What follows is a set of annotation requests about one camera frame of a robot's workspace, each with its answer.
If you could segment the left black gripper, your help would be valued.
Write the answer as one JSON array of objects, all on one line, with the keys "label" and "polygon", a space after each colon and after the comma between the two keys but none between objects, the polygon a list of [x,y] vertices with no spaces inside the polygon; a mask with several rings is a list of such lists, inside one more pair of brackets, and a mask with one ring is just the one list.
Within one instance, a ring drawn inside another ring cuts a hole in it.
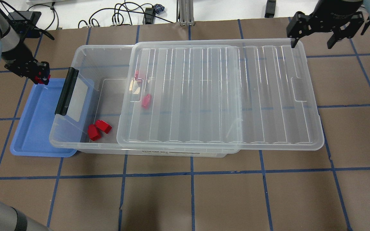
[{"label": "left black gripper", "polygon": [[31,50],[24,44],[19,43],[10,51],[4,52],[4,67],[19,77],[31,80],[35,85],[48,85],[50,80],[50,66],[48,62],[39,62],[34,58]]}]

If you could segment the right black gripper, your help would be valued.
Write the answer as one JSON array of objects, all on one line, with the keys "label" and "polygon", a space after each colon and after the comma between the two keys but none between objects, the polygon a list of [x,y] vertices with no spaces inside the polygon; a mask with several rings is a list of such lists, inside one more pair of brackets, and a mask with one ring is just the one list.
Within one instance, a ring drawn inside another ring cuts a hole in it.
[{"label": "right black gripper", "polygon": [[352,38],[361,27],[361,35],[364,35],[370,26],[370,17],[364,18],[360,10],[363,3],[362,0],[319,0],[309,15],[297,11],[286,28],[291,48],[296,47],[300,38],[313,33],[333,33],[328,39],[328,49],[344,38]]}]

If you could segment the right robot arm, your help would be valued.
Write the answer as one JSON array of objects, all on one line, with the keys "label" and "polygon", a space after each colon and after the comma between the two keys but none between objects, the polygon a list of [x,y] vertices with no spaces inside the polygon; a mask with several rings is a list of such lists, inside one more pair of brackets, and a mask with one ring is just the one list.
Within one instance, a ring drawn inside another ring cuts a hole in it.
[{"label": "right robot arm", "polygon": [[286,28],[295,48],[300,38],[314,33],[332,33],[327,41],[331,49],[338,42],[351,39],[361,28],[364,35],[370,26],[370,0],[319,0],[310,15],[298,11]]}]

